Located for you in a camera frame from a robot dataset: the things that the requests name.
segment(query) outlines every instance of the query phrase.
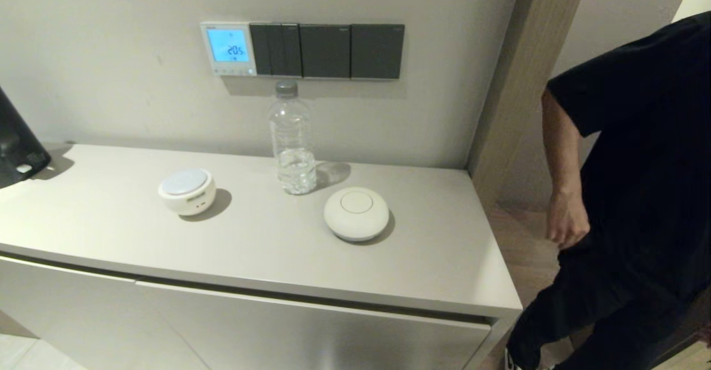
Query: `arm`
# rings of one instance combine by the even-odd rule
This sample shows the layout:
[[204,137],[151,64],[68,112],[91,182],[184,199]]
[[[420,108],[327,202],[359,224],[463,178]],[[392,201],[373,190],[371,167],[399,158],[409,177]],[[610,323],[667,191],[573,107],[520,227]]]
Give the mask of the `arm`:
[[553,180],[547,237],[560,249],[567,249],[590,231],[578,167],[580,133],[548,89],[543,92],[541,105],[545,155]]

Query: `person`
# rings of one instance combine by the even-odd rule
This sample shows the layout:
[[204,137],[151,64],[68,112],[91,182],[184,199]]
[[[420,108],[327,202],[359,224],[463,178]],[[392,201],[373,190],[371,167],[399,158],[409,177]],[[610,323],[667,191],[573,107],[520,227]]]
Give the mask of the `person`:
[[[643,370],[709,284],[709,22],[670,24],[551,79],[543,137],[560,270],[521,314],[508,370],[589,324],[555,370]],[[584,167],[578,142],[601,131]]]

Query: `gray wall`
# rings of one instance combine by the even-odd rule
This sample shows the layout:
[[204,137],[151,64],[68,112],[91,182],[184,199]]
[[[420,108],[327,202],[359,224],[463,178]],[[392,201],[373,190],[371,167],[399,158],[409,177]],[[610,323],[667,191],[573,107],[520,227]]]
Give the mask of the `gray wall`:
[[[682,0],[581,0],[553,74],[623,45],[671,22]],[[543,150],[540,110],[531,117],[518,147],[499,201],[507,205],[545,208],[550,177]],[[581,163],[597,135],[581,145]]]
[[317,158],[463,168],[515,0],[0,0],[0,84],[38,136],[270,155],[273,81],[211,74],[200,21],[407,26],[398,82],[303,82]]

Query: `cabinet door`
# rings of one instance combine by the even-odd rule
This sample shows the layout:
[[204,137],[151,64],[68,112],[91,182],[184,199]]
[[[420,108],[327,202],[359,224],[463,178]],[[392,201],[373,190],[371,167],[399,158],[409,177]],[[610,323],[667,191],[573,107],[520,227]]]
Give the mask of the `cabinet door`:
[[90,370],[206,370],[132,279],[0,257],[0,309]]
[[137,282],[211,370],[461,370],[490,327]]

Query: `thermostat display screen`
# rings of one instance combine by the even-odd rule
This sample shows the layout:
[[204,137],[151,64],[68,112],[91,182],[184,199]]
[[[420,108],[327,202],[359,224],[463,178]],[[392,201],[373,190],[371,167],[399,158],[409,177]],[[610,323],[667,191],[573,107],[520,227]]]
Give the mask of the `thermostat display screen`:
[[249,62],[244,31],[208,29],[208,38],[216,62]]

